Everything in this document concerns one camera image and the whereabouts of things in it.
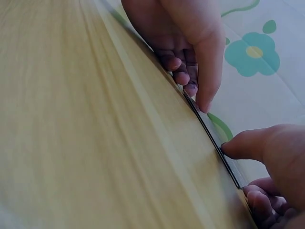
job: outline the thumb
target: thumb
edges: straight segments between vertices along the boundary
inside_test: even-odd
[[[263,163],[266,129],[247,130],[222,145],[222,151],[232,159],[252,159]]]

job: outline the wooden plank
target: wooden plank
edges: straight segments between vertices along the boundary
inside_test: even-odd
[[[0,1],[0,226],[252,228],[196,116],[98,0]]]

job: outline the green stem print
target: green stem print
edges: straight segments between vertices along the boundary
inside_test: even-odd
[[[240,7],[240,8],[235,8],[235,9],[232,9],[232,10],[229,10],[229,11],[226,11],[226,12],[223,12],[221,14],[221,17],[224,17],[230,13],[233,13],[233,12],[239,12],[239,11],[247,11],[247,10],[251,10],[253,9],[254,7],[256,7],[258,4],[259,4],[260,0],[254,0],[253,3],[249,6],[245,6],[245,7]]]
[[[208,113],[207,115],[208,115],[209,119],[212,121],[212,123],[214,124],[214,126],[216,127],[221,140],[223,140],[224,142],[232,140],[233,134],[232,134],[230,128],[220,118],[216,117],[214,114]]]

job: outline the finger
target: finger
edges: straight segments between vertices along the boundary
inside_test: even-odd
[[[282,196],[280,191],[275,186],[271,177],[264,177],[264,178],[257,179],[255,181],[252,181],[249,185],[256,185],[256,186],[260,187],[268,195],[278,196],[278,197]]]
[[[193,97],[198,91],[198,65],[194,49],[185,49],[184,56],[186,62],[186,69],[190,76],[190,80],[188,84],[183,88],[189,96]]]
[[[305,212],[290,220],[285,229],[303,229],[305,224]]]
[[[159,58],[163,68],[169,72],[176,71],[182,63],[179,58],[175,57],[171,50],[155,50],[154,52]]]
[[[223,70],[225,34],[218,1],[160,2],[188,42],[194,46],[198,62],[196,103],[206,113],[220,86]]]
[[[259,191],[270,200],[271,207],[281,216],[283,216],[286,211],[291,207],[283,197],[278,197],[279,193],[268,193],[263,188],[259,187],[257,184],[260,184],[259,180],[251,182],[248,186],[244,188],[244,194],[247,196],[251,191]]]
[[[182,86],[187,85],[190,80],[190,76],[187,72],[184,52],[183,52],[183,50],[174,51],[174,54],[175,54],[175,57],[179,58],[182,63],[179,66],[179,68],[173,72],[173,78],[176,83],[178,83]]]
[[[198,62],[198,92],[196,103],[207,113],[222,79],[224,45],[221,35],[211,36],[195,46]]]
[[[260,227],[269,228],[276,223],[269,198],[260,191],[250,191],[247,195],[253,218]]]
[[[232,159],[252,159],[263,162],[265,140],[264,129],[247,130],[223,144],[221,149]]]

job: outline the black strip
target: black strip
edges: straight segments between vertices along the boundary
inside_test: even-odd
[[[230,166],[228,165],[228,162],[227,160],[225,159],[224,157],[224,153],[222,152],[221,148],[217,145],[217,143],[215,142],[215,140],[213,139],[209,129],[207,128],[207,126],[204,124],[202,118],[200,117],[200,114],[198,113],[196,107],[194,106],[194,104],[192,103],[190,97],[187,95],[187,93],[184,91],[183,93],[184,97],[186,98],[187,102],[189,103],[189,105],[191,106],[192,110],[194,111],[194,113],[196,114],[197,118],[199,119],[201,125],[203,126],[203,128],[205,129],[206,133],[208,134],[210,140],[212,141],[219,157],[221,158],[221,160],[223,161],[224,163],[224,166],[226,167],[227,171],[229,172],[233,182],[235,183],[235,186],[238,188],[238,189],[241,189],[241,186],[240,184],[238,183],[238,180],[236,179],[236,177],[234,176],[234,173],[233,171],[231,170]]]

